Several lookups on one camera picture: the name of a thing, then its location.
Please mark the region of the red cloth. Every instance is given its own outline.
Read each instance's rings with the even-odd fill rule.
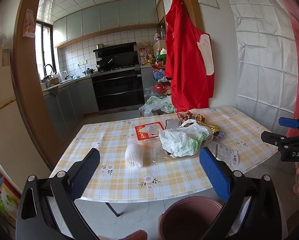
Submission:
[[[200,36],[207,33],[195,28],[180,0],[173,0],[165,20],[165,76],[172,79],[171,101],[177,112],[207,108],[209,98],[214,93],[214,73],[206,75],[204,60],[197,45]]]

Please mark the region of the upper cabinet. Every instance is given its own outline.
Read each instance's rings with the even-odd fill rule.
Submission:
[[[139,23],[156,23],[157,11],[155,0],[136,0]]]
[[[119,26],[138,24],[136,0],[120,0],[117,5]]]
[[[158,24],[155,0],[119,0],[103,3],[55,21],[53,24],[54,47],[61,43],[65,46],[67,43],[64,41],[77,37],[81,39],[89,33],[128,25],[154,25],[156,23]]]
[[[119,26],[117,1],[99,5],[99,25],[101,30]]]
[[[55,21],[53,24],[53,43],[54,46],[56,44],[60,44],[64,41],[67,41],[66,34],[66,17]]]
[[[82,36],[82,11],[66,16],[67,40]]]
[[[93,6],[82,10],[83,35],[98,32],[99,28],[99,6]]]

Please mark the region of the tiled floor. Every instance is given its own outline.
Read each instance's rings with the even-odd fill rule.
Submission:
[[[82,125],[136,117],[139,117],[138,110],[114,114],[93,115],[85,117]],[[293,192],[293,185],[295,182],[294,163],[281,162],[280,155],[277,153],[245,175],[247,177],[260,178],[264,174],[268,174],[272,178],[275,189],[282,202],[285,217],[286,219],[289,218],[299,209],[299,196]],[[213,188],[193,195],[207,196],[218,200],[223,204],[223,201],[217,197]],[[91,229],[98,236],[106,236],[116,240],[125,237],[136,230],[143,229],[148,234],[148,240],[158,240],[157,226],[159,216],[164,213],[169,206],[181,198],[184,197],[143,203],[112,203],[113,208],[118,213],[123,212],[118,218],[115,217],[105,203],[102,202],[77,199],[75,200],[75,204]],[[50,198],[50,203],[62,233],[71,236],[59,213],[55,199]]]

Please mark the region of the kitchen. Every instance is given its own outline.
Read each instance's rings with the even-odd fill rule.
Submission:
[[[67,8],[72,2],[77,4]],[[150,62],[145,65],[142,57],[165,49],[164,16],[170,5],[171,0],[40,0],[36,37],[49,30],[52,48],[44,44],[48,39],[37,39],[36,61],[44,101],[62,143],[73,139],[71,131],[81,128],[86,114],[144,105],[146,88],[156,83]],[[163,40],[155,44],[156,32]]]

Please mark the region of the dining table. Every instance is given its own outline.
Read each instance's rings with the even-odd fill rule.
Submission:
[[[225,137],[217,143],[236,149],[238,166],[231,170],[246,173],[277,152],[277,147],[262,142],[260,135],[268,131],[246,114],[232,106],[192,109],[193,114],[205,118],[204,123],[221,127]],[[176,114],[154,115],[114,122],[84,125],[64,152],[51,173],[67,171],[74,162],[81,161],[92,149],[98,149],[100,163],[81,199],[106,203],[132,203],[164,200],[207,190],[212,187],[200,162],[193,158],[153,161],[151,138],[139,141],[135,127],[178,119]],[[133,168],[125,162],[127,146],[136,142],[145,146],[144,165]]]

